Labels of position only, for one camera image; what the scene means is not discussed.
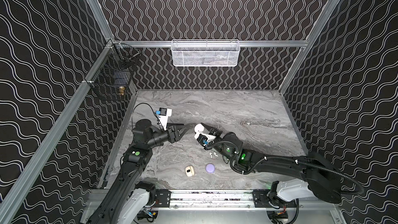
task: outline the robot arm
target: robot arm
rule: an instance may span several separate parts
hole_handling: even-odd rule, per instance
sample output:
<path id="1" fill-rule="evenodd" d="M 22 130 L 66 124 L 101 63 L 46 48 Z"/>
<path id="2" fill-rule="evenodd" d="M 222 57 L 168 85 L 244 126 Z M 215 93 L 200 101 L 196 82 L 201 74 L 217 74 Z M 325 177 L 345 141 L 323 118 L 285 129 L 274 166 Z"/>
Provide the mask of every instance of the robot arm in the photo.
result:
<path id="1" fill-rule="evenodd" d="M 124 153 L 118 180 L 112 184 L 101 205 L 87 223 L 116 224 L 122 221 L 130 224 L 142 207 L 153 204 L 156 194 L 154 185 L 136 183 L 152 157 L 152 148 L 162 146 L 166 141 L 179 141 L 187 132 L 187 128 L 182 124 L 173 124 L 166 130 L 160 130 L 152 125 L 150 120 L 142 119 L 137 121 L 132 132 L 134 138 Z"/>
<path id="2" fill-rule="evenodd" d="M 205 134 L 204 129 L 207 129 L 209 134 Z M 298 157 L 269 155 L 243 149 L 243 142 L 233 132 L 221 138 L 221 130 L 203 123 L 198 124 L 195 131 L 195 138 L 199 144 L 205 150 L 215 149 L 226 157 L 230 161 L 231 169 L 237 173 L 247 175 L 255 172 L 272 172 L 297 178 L 284 183 L 273 182 L 268 198 L 269 202 L 275 206 L 280 207 L 292 199 L 314 195 L 326 202 L 340 203 L 341 194 L 356 195 L 364 191 L 359 182 L 342 174 L 316 152 Z M 341 177 L 355 183 L 360 190 L 341 191 Z"/>

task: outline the floor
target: floor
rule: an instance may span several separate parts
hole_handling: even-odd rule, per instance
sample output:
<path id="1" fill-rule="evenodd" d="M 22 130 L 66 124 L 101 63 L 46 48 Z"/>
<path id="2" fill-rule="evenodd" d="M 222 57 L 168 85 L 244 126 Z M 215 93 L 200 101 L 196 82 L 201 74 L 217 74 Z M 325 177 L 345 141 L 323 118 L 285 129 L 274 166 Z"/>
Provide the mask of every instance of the floor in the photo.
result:
<path id="1" fill-rule="evenodd" d="M 155 183 L 159 189 L 268 189 L 273 181 L 290 177 L 273 173 L 240 175 L 225 164 L 222 157 L 210 156 L 195 140 L 194 126 L 200 122 L 227 132 L 235 132 L 244 148 L 282 156 L 304 155 L 296 133 L 277 91 L 139 91 L 136 105 L 147 102 L 156 111 L 159 107 L 173 110 L 170 119 L 189 126 L 178 143 L 165 143 L 153 149 L 153 156 L 142 179 Z M 135 110 L 132 122 L 156 118 L 147 105 Z M 120 169 L 119 160 L 132 142 L 131 126 L 123 138 L 110 187 Z M 215 172 L 205 170 L 208 163 Z M 185 168 L 193 166 L 195 175 L 187 177 Z"/>

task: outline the white object in gripper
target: white object in gripper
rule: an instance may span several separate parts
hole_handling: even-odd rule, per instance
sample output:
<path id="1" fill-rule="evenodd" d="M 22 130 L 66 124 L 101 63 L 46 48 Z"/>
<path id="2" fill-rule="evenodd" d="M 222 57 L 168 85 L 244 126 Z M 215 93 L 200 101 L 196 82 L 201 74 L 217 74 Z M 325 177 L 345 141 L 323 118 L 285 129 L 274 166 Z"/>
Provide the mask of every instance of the white object in gripper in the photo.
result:
<path id="1" fill-rule="evenodd" d="M 195 174 L 195 171 L 192 166 L 188 166 L 185 168 L 185 173 L 187 174 L 187 177 L 192 177 Z"/>

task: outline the white wire basket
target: white wire basket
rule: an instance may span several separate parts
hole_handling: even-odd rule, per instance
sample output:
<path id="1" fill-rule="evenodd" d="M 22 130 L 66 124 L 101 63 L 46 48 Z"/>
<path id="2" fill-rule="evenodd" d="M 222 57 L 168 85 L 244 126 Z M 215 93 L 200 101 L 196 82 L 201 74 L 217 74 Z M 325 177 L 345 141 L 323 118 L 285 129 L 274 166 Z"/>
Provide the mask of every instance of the white wire basket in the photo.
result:
<path id="1" fill-rule="evenodd" d="M 172 40 L 173 65 L 177 67 L 235 67 L 238 40 Z"/>

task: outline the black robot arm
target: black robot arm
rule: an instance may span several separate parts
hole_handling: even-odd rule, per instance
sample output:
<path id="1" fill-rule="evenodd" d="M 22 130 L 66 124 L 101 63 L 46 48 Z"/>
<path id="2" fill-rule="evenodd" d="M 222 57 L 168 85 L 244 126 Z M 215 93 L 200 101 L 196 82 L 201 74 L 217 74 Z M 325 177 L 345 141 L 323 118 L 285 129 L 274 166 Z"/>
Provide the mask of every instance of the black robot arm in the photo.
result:
<path id="1" fill-rule="evenodd" d="M 152 148 L 162 146 L 166 141 L 170 143 L 177 142 L 187 132 L 187 128 L 182 124 L 167 126 L 166 130 L 160 130 L 153 126 L 148 119 L 137 121 L 135 128 L 132 130 L 134 134 L 133 141 L 123 154 L 123 163 L 118 177 L 101 205 L 87 220 L 87 223 L 117 223 L 123 205 L 152 157 Z M 153 194 L 154 192 L 150 191 L 150 201 L 154 198 Z"/>
<path id="2" fill-rule="evenodd" d="M 362 194 L 363 186 L 344 175 L 328 160 L 316 152 L 308 156 L 285 157 L 264 154 L 259 151 L 243 149 L 243 142 L 235 133 L 229 132 L 221 138 L 222 131 L 201 123 L 209 135 L 199 134 L 197 141 L 205 150 L 215 149 L 226 157 L 233 171 L 242 175 L 255 172 L 271 172 L 298 178 L 308 183 L 309 189 L 319 199 L 340 203 L 341 194 Z M 358 191 L 342 191 L 341 177 L 355 183 Z"/>

